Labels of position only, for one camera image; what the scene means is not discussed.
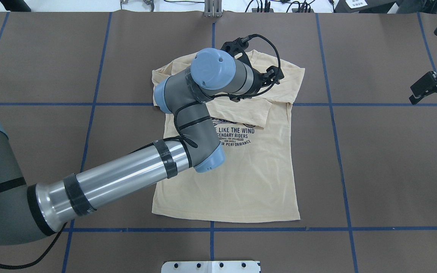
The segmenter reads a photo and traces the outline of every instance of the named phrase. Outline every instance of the silver metal tube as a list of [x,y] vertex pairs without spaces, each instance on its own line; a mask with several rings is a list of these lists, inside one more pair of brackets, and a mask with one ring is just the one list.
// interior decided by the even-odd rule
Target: silver metal tube
[[[166,141],[178,172],[189,168],[181,142]],[[128,154],[76,175],[85,197],[95,209],[132,192],[167,178],[165,165],[154,146]],[[78,215],[65,192],[64,182],[36,185],[36,196],[43,218],[53,231]]]

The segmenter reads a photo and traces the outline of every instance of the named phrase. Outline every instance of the gray table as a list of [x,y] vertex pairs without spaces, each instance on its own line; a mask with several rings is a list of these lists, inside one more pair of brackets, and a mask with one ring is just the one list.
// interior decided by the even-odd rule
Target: gray table
[[[149,187],[77,219],[21,272],[157,273],[210,259],[260,260],[269,273],[437,271],[437,94],[408,100],[430,57],[437,68],[437,15],[202,15],[0,13],[0,120],[26,180],[50,183],[161,138],[151,70],[260,33],[306,68],[291,137],[302,220],[153,215]],[[51,240],[0,246],[0,262],[33,261]]]

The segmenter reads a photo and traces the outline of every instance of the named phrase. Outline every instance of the white bracket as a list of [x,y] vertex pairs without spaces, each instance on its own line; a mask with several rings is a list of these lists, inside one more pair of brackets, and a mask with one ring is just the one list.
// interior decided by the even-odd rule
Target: white bracket
[[260,261],[166,262],[161,273],[261,273]]
[[205,0],[205,17],[222,17],[222,0]]

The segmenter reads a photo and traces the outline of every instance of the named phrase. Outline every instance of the white metal plate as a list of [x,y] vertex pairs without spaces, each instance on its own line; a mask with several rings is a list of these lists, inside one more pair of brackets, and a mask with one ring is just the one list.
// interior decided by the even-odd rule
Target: white metal plate
[[260,261],[166,262],[161,273],[261,273]]

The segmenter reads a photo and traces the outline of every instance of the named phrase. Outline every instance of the beige t-shirt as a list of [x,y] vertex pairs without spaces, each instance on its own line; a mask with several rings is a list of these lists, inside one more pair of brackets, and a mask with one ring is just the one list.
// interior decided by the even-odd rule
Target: beige t-shirt
[[[256,50],[247,55],[260,72],[277,66],[276,57]],[[154,86],[188,67],[194,56],[153,71]],[[206,104],[226,160],[206,173],[191,168],[158,182],[154,214],[237,223],[300,219],[291,162],[291,107],[305,69],[284,60],[281,69],[285,78],[264,95],[240,102],[216,98]],[[175,135],[173,115],[166,114],[164,137]]]

